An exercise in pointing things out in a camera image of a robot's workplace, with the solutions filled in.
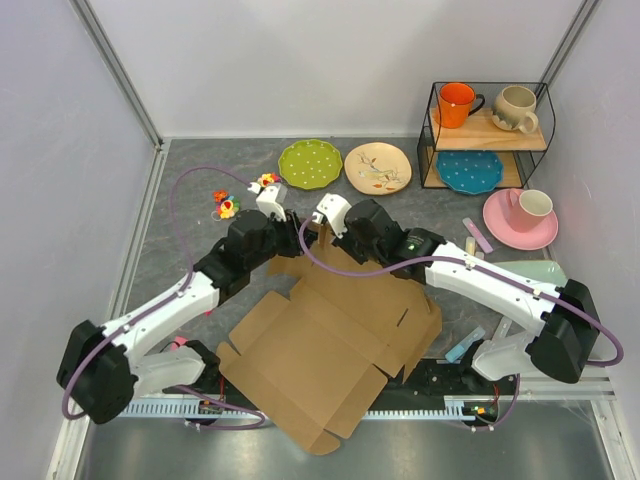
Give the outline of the brown cardboard box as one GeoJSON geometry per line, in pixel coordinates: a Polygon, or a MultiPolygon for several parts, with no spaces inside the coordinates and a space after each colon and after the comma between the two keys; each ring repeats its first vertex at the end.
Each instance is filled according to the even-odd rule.
{"type": "Polygon", "coordinates": [[[406,380],[442,330],[422,285],[381,274],[332,246],[327,228],[310,256],[275,257],[268,292],[219,344],[223,376],[303,450],[326,455],[351,436],[387,376],[406,380]]]}

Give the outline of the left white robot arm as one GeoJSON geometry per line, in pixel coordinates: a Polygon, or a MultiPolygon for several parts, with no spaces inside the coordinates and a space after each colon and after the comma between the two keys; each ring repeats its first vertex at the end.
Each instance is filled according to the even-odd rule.
{"type": "Polygon", "coordinates": [[[75,419],[69,410],[75,402],[82,415],[104,424],[149,393],[181,386],[211,392],[220,384],[220,360],[202,342],[188,340],[160,354],[152,347],[235,296],[249,284],[253,270],[276,256],[299,257],[317,238],[291,210],[283,220],[244,210],[174,286],[120,318],[78,324],[56,375],[64,390],[64,416],[75,419]]]}

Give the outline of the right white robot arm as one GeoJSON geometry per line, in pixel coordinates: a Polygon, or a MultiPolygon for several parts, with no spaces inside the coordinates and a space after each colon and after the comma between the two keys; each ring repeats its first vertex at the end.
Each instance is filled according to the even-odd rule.
{"type": "Polygon", "coordinates": [[[493,381],[538,370],[567,384],[577,383],[599,335],[600,322],[588,287],[532,280],[479,260],[424,228],[402,228],[376,201],[349,204],[326,195],[318,204],[334,243],[359,263],[393,267],[394,276],[452,291],[474,300],[521,327],[521,332],[486,340],[458,368],[467,392],[483,392],[493,381]]]}

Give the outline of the small orange flower toy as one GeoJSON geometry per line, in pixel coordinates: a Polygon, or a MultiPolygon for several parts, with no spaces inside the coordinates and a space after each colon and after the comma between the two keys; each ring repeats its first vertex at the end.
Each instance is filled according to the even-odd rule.
{"type": "Polygon", "coordinates": [[[224,202],[228,197],[229,193],[226,190],[217,190],[212,193],[212,197],[216,204],[224,202]]]}

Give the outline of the rainbow flower plush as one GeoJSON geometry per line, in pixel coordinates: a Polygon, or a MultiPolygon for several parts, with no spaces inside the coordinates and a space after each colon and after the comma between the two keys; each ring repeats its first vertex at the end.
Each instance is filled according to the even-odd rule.
{"type": "Polygon", "coordinates": [[[264,173],[256,180],[256,183],[260,186],[261,189],[266,189],[268,186],[280,182],[280,176],[274,172],[264,173]]]}

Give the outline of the cream plate with branch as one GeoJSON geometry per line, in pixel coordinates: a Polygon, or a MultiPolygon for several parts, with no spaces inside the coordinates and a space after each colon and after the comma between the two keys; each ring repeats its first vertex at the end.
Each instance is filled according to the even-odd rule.
{"type": "Polygon", "coordinates": [[[344,159],[349,183],[365,195],[383,196],[404,189],[412,177],[406,154],[398,147],[372,142],[359,145],[344,159]]]}

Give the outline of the green polka dot plate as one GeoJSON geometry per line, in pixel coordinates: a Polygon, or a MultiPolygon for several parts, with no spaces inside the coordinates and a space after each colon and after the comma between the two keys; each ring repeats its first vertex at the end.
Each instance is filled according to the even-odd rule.
{"type": "Polygon", "coordinates": [[[339,150],[318,139],[299,140],[286,147],[278,160],[279,176],[302,190],[326,188],[339,178],[343,161],[339,150]]]}

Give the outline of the yellow marker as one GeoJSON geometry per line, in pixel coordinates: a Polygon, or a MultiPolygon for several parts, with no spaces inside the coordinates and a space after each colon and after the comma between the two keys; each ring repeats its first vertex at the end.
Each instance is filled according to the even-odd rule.
{"type": "Polygon", "coordinates": [[[476,240],[472,236],[468,236],[465,239],[465,252],[471,256],[474,256],[476,253],[476,240]]]}

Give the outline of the purple marker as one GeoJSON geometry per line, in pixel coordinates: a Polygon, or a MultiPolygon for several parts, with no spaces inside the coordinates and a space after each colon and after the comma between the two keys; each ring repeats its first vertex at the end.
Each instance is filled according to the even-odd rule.
{"type": "Polygon", "coordinates": [[[476,226],[476,224],[468,217],[462,220],[463,225],[471,234],[471,236],[475,239],[476,244],[481,248],[481,250],[485,254],[490,254],[494,251],[494,248],[489,243],[487,238],[482,234],[480,229],[476,226]]]}

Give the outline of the blue polka dot plate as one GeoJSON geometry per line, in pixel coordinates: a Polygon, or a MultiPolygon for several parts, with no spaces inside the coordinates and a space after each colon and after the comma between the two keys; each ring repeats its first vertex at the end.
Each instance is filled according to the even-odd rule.
{"type": "Polygon", "coordinates": [[[504,175],[502,161],[491,151],[442,151],[435,169],[448,188],[466,195],[493,191],[504,175]]]}

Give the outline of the pink saucer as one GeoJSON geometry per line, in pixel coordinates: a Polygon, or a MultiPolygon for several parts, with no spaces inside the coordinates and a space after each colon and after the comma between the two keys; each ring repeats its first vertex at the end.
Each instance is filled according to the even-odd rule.
{"type": "Polygon", "coordinates": [[[489,232],[501,243],[525,251],[542,249],[556,238],[559,223],[554,211],[536,228],[521,233],[513,230],[507,223],[507,193],[510,189],[492,194],[483,206],[483,220],[489,232]]]}

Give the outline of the pink black marker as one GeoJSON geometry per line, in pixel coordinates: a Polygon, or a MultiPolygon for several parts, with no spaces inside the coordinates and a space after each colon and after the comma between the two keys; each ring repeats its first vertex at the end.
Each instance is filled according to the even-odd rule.
{"type": "Polygon", "coordinates": [[[175,351],[178,348],[185,346],[186,343],[188,342],[188,339],[182,336],[176,336],[170,343],[169,343],[169,350],[170,351],[175,351]]]}

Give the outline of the blue marker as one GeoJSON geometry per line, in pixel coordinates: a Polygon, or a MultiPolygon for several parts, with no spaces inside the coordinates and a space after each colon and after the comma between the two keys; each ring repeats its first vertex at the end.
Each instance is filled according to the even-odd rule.
{"type": "Polygon", "coordinates": [[[445,360],[450,364],[460,361],[470,347],[476,341],[482,340],[484,335],[485,330],[481,326],[476,327],[445,354],[445,360]]]}

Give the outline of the pink cup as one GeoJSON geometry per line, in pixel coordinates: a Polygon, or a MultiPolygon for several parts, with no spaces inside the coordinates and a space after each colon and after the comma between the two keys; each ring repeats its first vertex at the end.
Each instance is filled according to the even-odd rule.
{"type": "Polygon", "coordinates": [[[553,201],[540,190],[510,189],[507,193],[508,225],[525,233],[536,228],[553,212],[553,201]]]}

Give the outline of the orange mug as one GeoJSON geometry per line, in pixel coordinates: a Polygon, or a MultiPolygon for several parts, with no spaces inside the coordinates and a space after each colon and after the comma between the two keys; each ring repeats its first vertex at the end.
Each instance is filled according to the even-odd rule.
{"type": "Polygon", "coordinates": [[[478,112],[485,104],[485,96],[476,93],[468,84],[451,82],[445,84],[438,94],[436,120],[443,128],[460,128],[466,119],[478,112]]]}

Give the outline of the mint green square plate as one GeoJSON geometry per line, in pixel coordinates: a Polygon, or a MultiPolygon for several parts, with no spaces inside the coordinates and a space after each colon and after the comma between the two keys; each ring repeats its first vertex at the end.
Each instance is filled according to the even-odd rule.
{"type": "Polygon", "coordinates": [[[564,287],[568,281],[561,266],[553,260],[518,260],[496,262],[495,266],[512,274],[527,277],[536,282],[564,287]]]}

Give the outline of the beige ceramic mug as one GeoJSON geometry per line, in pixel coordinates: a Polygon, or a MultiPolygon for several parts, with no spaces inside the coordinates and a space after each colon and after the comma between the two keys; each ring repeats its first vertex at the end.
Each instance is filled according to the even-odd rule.
{"type": "Polygon", "coordinates": [[[537,97],[533,91],[524,86],[510,85],[496,97],[491,120],[501,130],[532,134],[539,126],[536,107],[537,97]]]}

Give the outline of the flower plush keychain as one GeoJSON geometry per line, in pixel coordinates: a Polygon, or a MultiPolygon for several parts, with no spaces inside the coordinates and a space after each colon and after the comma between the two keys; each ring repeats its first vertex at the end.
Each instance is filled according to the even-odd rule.
{"type": "Polygon", "coordinates": [[[216,208],[211,212],[211,218],[215,222],[229,220],[240,210],[240,202],[234,196],[227,196],[216,201],[216,208]]]}

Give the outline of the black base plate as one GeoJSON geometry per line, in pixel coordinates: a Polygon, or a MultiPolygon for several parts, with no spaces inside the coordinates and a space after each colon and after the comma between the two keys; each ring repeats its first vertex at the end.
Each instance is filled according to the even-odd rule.
{"type": "Polygon", "coordinates": [[[435,359],[421,359],[405,381],[404,370],[396,377],[387,376],[387,383],[371,404],[370,411],[384,410],[441,410],[445,396],[500,397],[515,391],[515,376],[506,376],[497,382],[483,380],[459,364],[435,359]]]}

